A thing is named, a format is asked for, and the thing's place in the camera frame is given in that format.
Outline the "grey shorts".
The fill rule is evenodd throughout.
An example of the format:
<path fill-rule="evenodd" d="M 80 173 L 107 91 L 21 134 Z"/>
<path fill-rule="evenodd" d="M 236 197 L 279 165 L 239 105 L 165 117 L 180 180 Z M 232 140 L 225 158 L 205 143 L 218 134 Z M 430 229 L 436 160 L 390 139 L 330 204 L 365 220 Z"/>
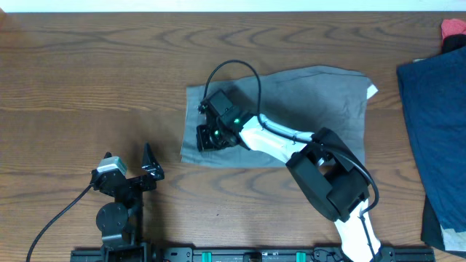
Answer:
<path fill-rule="evenodd" d="M 181 147 L 183 163 L 220 168 L 284 167 L 274 157 L 241 146 L 220 151 L 197 149 L 196 128 L 205 118 L 197 110 L 205 93 L 223 90 L 240 108 L 261 110 L 273 122 L 294 130 L 334 131 L 351 152 L 366 160 L 364 146 L 368 99 L 376 93 L 373 82 L 359 71 L 329 66 L 312 66 L 281 71 L 268 76 L 212 82 L 186 89 L 186 124 Z"/>

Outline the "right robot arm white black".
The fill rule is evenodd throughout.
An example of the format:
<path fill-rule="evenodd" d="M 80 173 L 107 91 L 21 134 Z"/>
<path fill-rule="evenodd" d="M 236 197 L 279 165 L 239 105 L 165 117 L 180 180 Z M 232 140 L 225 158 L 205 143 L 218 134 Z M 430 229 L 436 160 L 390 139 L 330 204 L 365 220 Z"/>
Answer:
<path fill-rule="evenodd" d="M 347 259 L 382 259 L 382 244 L 368 216 L 378 204 L 379 190 L 335 132 L 328 128 L 302 132 L 282 126 L 259 112 L 240 108 L 222 90 L 205 95 L 198 110 L 206 118 L 197 127 L 199 151 L 242 146 L 279 160 L 309 203 L 334 223 Z"/>

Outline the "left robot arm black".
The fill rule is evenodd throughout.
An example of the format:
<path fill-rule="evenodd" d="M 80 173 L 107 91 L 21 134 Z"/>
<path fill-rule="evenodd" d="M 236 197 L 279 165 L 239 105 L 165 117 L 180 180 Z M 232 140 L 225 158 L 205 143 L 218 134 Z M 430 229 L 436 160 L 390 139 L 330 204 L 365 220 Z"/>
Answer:
<path fill-rule="evenodd" d="M 106 153 L 91 174 L 94 190 L 114 198 L 96 215 L 96 225 L 102 234 L 103 245 L 115 249 L 141 242 L 143 232 L 143 192 L 152 191 L 165 173 L 156 160 L 151 146 L 144 145 L 141 168 L 146 172 L 127 178 L 127 167 L 120 157 Z"/>

